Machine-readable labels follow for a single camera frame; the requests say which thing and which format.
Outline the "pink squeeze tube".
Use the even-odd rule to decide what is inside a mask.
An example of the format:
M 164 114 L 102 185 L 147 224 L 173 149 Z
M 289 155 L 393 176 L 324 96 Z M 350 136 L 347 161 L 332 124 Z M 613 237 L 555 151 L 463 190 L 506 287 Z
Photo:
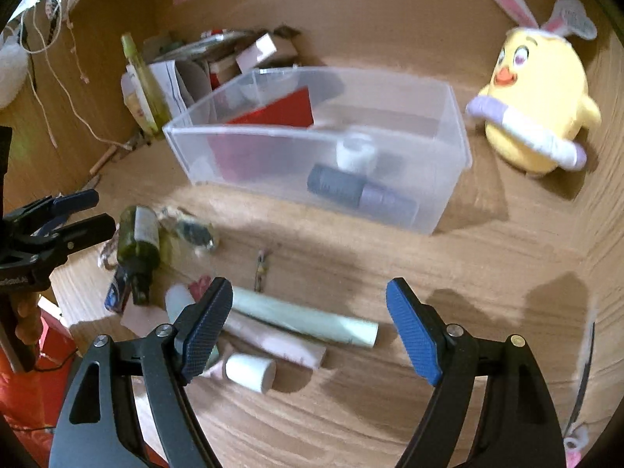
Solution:
M 121 325 L 138 337 L 147 336 L 154 328 L 168 323 L 169 317 L 160 307 L 126 306 Z M 271 356 L 261 355 L 234 337 L 220 336 L 217 354 L 208 358 L 201 377 L 215 381 L 236 383 L 258 394 L 268 393 L 276 377 L 277 365 Z

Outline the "black purple mascara tube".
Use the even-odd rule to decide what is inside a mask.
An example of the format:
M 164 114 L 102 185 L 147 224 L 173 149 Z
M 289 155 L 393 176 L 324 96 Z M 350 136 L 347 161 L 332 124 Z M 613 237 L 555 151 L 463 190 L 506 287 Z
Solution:
M 312 195 L 392 225 L 410 226 L 419 210 L 413 199 L 365 175 L 323 164 L 315 164 L 310 171 L 307 189 Z

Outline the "yellow green spray bottle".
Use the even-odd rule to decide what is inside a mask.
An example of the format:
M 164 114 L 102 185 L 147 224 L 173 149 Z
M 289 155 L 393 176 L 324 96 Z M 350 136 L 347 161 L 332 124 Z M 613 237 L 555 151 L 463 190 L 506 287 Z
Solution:
M 140 87 L 138 90 L 143 94 L 148 107 L 146 117 L 151 138 L 153 140 L 163 140 L 165 137 L 163 127 L 171 120 L 171 115 L 159 82 L 138 51 L 132 35 L 130 33 L 124 34 L 121 42 L 125 57 L 128 60 L 128 64 L 131 65 L 134 77 Z

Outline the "white fluffy pompom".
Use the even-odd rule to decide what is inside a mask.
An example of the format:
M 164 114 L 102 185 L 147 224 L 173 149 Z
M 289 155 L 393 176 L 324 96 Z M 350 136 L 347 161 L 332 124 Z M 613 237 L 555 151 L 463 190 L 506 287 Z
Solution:
M 11 36 L 1 46 L 0 52 L 0 109 L 12 104 L 28 77 L 28 53 Z

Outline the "red box under books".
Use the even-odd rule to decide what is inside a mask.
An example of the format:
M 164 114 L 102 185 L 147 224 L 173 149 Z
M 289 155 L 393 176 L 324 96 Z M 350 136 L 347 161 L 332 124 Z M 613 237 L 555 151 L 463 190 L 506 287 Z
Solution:
M 208 64 L 209 81 L 211 89 L 215 90 L 237 77 L 241 71 L 238 67 L 236 56 L 229 55 L 220 60 Z

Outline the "white folded paper stack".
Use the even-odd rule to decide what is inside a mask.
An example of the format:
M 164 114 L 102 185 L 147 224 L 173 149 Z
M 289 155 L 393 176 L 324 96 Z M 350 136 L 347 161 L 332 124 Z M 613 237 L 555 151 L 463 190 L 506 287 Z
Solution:
M 149 68 L 159 82 L 173 119 L 184 113 L 193 104 L 196 104 L 198 100 L 211 94 L 209 75 L 199 64 L 193 61 L 173 60 L 156 62 L 155 64 L 149 64 Z M 129 72 L 131 75 L 132 83 L 146 115 L 148 107 L 143 94 L 138 90 L 140 87 L 130 64 L 127 65 L 126 72 Z

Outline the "white tape roll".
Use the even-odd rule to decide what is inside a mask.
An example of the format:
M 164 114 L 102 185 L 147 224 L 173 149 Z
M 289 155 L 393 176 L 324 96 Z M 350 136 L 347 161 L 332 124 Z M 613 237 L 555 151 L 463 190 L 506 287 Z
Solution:
M 337 168 L 346 172 L 369 175 L 376 169 L 379 150 L 366 134 L 347 134 L 336 143 Z

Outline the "white 4B eraser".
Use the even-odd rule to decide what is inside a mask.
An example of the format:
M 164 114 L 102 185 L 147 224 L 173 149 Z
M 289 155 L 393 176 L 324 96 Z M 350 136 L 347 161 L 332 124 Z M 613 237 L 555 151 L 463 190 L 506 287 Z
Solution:
M 214 252 L 218 248 L 220 240 L 213 224 L 171 206 L 162 207 L 156 215 L 166 231 L 190 244 L 198 252 Z

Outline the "blue card box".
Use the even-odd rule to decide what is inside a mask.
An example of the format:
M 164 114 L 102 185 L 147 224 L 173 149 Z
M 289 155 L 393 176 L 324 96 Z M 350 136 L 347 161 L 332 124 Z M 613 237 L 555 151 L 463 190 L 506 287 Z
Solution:
M 104 301 L 105 309 L 115 314 L 123 314 L 130 293 L 131 285 L 128 271 L 123 266 L 118 266 Z

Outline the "yellow chick plush toy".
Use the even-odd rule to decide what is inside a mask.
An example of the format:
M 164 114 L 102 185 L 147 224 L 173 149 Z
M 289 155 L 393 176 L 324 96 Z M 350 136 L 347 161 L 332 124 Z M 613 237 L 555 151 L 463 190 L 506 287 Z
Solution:
M 543 24 L 525 0 L 494 1 L 516 27 L 466 113 L 484 122 L 486 139 L 501 158 L 531 176 L 584 169 L 587 152 L 575 139 L 582 129 L 600 127 L 602 115 L 568 37 L 596 39 L 596 25 L 580 0 L 556 0 Z

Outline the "dark green glass bottle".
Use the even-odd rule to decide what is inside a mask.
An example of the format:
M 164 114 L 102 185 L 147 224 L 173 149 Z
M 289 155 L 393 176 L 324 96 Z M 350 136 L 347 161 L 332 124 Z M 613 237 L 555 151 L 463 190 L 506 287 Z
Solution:
M 129 285 L 133 303 L 149 304 L 152 274 L 161 263 L 160 224 L 147 206 L 127 207 L 119 220 L 117 263 Z

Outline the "teal white small bottle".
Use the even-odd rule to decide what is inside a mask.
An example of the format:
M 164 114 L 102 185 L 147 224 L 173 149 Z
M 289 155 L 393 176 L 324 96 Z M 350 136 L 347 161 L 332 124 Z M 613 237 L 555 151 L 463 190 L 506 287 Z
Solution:
M 215 352 L 221 326 L 213 318 L 213 301 L 196 301 L 184 284 L 171 285 L 165 294 L 169 322 L 174 326 L 178 367 L 187 380 L 204 372 Z

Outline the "red paper envelope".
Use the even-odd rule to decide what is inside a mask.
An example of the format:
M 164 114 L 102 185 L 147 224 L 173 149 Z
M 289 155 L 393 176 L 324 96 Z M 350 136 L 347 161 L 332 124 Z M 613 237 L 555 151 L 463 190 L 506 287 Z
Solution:
M 228 182 L 254 179 L 266 172 L 277 138 L 268 135 L 235 134 L 235 126 L 291 127 L 307 129 L 314 123 L 308 88 L 272 101 L 266 107 L 246 112 L 227 121 L 226 132 L 207 140 L 215 155 L 219 172 Z

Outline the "pale green tube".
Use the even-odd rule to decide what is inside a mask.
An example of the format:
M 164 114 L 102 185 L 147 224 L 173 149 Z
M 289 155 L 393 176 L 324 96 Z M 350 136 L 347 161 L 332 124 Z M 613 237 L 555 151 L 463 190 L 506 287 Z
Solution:
M 236 312 L 320 340 L 373 347 L 380 325 L 370 320 L 315 310 L 257 292 L 233 287 Z

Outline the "red white lip balm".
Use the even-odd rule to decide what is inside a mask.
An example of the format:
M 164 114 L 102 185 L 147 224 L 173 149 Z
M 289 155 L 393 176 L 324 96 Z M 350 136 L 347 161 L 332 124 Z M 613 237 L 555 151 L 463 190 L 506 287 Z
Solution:
M 237 312 L 229 314 L 223 330 L 258 350 L 311 370 L 321 367 L 327 353 L 322 344 L 278 330 Z

